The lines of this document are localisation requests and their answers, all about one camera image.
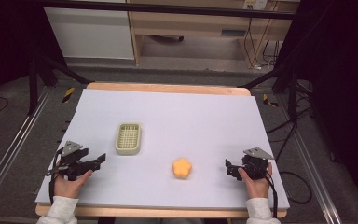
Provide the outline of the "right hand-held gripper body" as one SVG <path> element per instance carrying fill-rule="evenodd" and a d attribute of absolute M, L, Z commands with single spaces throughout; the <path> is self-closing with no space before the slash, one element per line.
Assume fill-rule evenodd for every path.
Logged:
<path fill-rule="evenodd" d="M 253 180 L 264 178 L 268 170 L 269 160 L 273 160 L 274 157 L 260 147 L 246 149 L 243 153 L 242 164 L 247 175 Z"/>

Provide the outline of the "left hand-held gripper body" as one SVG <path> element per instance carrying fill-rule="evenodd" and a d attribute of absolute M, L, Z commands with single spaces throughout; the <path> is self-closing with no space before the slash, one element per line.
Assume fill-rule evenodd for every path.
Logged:
<path fill-rule="evenodd" d="M 48 175 L 66 175 L 70 181 L 77 180 L 80 175 L 85 174 L 89 168 L 81 159 L 89 154 L 87 148 L 82 145 L 67 141 L 64 146 L 57 151 L 56 156 L 61 156 L 60 162 L 54 168 L 48 170 Z"/>

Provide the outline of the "person's right hand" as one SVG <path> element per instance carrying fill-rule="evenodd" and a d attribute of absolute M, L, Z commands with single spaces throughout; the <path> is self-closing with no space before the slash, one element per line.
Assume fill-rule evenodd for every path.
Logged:
<path fill-rule="evenodd" d="M 267 173 L 262 179 L 253 180 L 241 168 L 238 169 L 238 172 L 246 186 L 247 195 L 250 199 L 267 198 L 269 196 L 269 178 L 272 176 L 271 164 L 268 165 Z"/>

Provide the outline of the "person's left hand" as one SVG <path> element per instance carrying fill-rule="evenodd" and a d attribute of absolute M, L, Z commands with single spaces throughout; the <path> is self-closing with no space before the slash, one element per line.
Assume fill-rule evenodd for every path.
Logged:
<path fill-rule="evenodd" d="M 62 175 L 55 177 L 54 195 L 71 199 L 76 199 L 81 188 L 86 184 L 93 172 L 88 170 L 85 174 L 75 181 L 66 180 Z"/>

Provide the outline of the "pale green plastic basket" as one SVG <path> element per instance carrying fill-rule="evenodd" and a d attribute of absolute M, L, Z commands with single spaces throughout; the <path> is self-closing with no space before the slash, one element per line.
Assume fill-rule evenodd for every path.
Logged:
<path fill-rule="evenodd" d="M 115 149 L 118 155 L 132 156 L 140 151 L 141 126 L 138 123 L 120 123 L 117 128 Z"/>

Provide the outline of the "orange flower-shaped sponge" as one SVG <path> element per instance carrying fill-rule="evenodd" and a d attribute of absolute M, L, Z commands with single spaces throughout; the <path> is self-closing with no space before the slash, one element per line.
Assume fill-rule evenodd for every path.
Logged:
<path fill-rule="evenodd" d="M 179 179 L 187 179 L 192 170 L 192 164 L 186 158 L 180 158 L 172 163 L 173 175 Z"/>

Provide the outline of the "yellow black floor tape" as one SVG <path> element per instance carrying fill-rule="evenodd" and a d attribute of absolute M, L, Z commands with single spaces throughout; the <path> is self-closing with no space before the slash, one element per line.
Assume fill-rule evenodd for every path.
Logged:
<path fill-rule="evenodd" d="M 275 102 L 271 102 L 269 100 L 269 97 L 267 94 L 263 94 L 263 104 L 264 105 L 270 105 L 270 106 L 273 106 L 273 107 L 279 107 L 279 104 L 278 103 L 275 103 Z"/>
<path fill-rule="evenodd" d="M 65 92 L 65 95 L 62 98 L 62 102 L 67 103 L 69 101 L 69 99 L 71 98 L 71 95 L 74 93 L 74 91 L 75 91 L 74 87 L 68 88 Z"/>

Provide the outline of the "black metal stand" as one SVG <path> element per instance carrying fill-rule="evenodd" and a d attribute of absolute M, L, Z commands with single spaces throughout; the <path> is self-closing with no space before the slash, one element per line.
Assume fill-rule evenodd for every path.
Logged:
<path fill-rule="evenodd" d="M 250 90 L 256 85 L 261 84 L 264 81 L 267 81 L 273 77 L 276 78 L 272 86 L 272 90 L 274 93 L 281 94 L 285 89 L 289 90 L 287 113 L 289 115 L 290 120 L 296 122 L 297 121 L 297 114 L 296 114 L 297 74 L 293 63 L 283 63 L 278 67 L 274 68 L 272 71 L 266 73 L 265 75 L 258 77 L 249 83 L 241 85 L 241 88 Z"/>
<path fill-rule="evenodd" d="M 41 53 L 38 49 L 29 49 L 28 52 L 31 58 L 28 75 L 30 93 L 29 115 L 32 115 L 38 107 L 38 78 L 41 77 L 46 86 L 55 86 L 58 83 L 58 79 L 53 73 L 54 69 L 71 77 L 80 84 L 88 85 L 91 83 L 91 80 L 70 70 L 66 65 L 49 58 L 49 56 Z"/>

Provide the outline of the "white cabinet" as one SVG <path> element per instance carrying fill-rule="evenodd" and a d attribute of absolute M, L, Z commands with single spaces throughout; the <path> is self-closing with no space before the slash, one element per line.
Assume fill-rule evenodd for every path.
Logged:
<path fill-rule="evenodd" d="M 126 12 L 52 7 L 45 12 L 64 57 L 134 59 Z"/>

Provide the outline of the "dark curtain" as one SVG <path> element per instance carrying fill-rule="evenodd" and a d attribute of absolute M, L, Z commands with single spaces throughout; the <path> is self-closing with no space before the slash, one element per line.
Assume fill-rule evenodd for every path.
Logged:
<path fill-rule="evenodd" d="M 43 7 L 0 0 L 0 86 L 26 76 L 31 65 L 43 70 L 35 53 L 66 65 Z"/>
<path fill-rule="evenodd" d="M 335 154 L 358 188 L 358 0 L 300 0 L 280 61 L 296 44 L 296 74 L 313 85 Z"/>

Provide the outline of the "light wooden desk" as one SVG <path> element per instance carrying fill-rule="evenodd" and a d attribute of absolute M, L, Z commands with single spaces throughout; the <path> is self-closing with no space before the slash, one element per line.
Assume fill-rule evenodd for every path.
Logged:
<path fill-rule="evenodd" d="M 126 0 L 130 4 L 243 9 L 244 0 Z M 297 12 L 300 0 L 268 0 L 264 11 Z M 144 35 L 232 37 L 239 41 L 247 66 L 261 63 L 267 42 L 283 41 L 291 26 L 289 20 L 222 16 L 144 13 L 129 14 L 134 52 L 141 52 Z"/>

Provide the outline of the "white power strip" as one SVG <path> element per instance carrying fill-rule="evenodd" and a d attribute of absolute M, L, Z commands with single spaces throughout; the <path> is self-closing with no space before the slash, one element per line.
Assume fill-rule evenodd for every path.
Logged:
<path fill-rule="evenodd" d="M 244 0 L 243 9 L 264 10 L 268 0 Z"/>

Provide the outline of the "black metal crossbar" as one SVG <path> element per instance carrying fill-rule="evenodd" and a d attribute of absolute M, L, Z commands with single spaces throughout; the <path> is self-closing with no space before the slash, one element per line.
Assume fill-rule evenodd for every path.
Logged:
<path fill-rule="evenodd" d="M 186 15 L 277 19 L 277 20 L 294 20 L 298 17 L 298 15 L 293 12 L 277 12 L 277 11 L 230 9 L 230 8 L 219 9 L 217 7 L 189 7 L 189 6 L 169 6 L 169 5 L 150 5 L 150 4 L 90 2 L 90 1 L 74 1 L 74 0 L 37 0 L 37 2 L 43 7 L 73 8 L 73 9 L 95 9 L 95 10 L 110 10 L 110 11 L 186 14 Z"/>

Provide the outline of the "metal floor rail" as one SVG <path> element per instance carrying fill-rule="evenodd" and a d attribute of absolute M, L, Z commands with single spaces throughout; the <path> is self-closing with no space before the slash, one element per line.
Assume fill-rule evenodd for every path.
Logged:
<path fill-rule="evenodd" d="M 296 150 L 299 154 L 299 158 L 302 161 L 305 172 L 310 182 L 310 186 L 313 190 L 313 195 L 316 197 L 322 209 L 326 223 L 342 224 L 342 220 L 336 209 L 336 206 L 330 197 L 330 194 L 323 182 L 323 179 L 317 167 L 315 166 L 312 158 L 310 157 L 308 149 L 299 130 L 296 130 L 294 132 L 294 141 L 296 145 Z"/>
<path fill-rule="evenodd" d="M 10 169 L 13 161 L 16 159 L 19 151 L 21 150 L 23 143 L 33 129 L 34 124 L 36 123 L 39 115 L 43 111 L 51 91 L 51 87 L 44 87 L 42 89 L 41 94 L 36 97 L 35 108 L 30 114 L 27 115 L 21 127 L 17 131 L 16 135 L 10 142 L 10 145 L 8 146 L 3 158 L 0 160 L 0 186 L 4 178 L 6 177 L 7 172 Z"/>

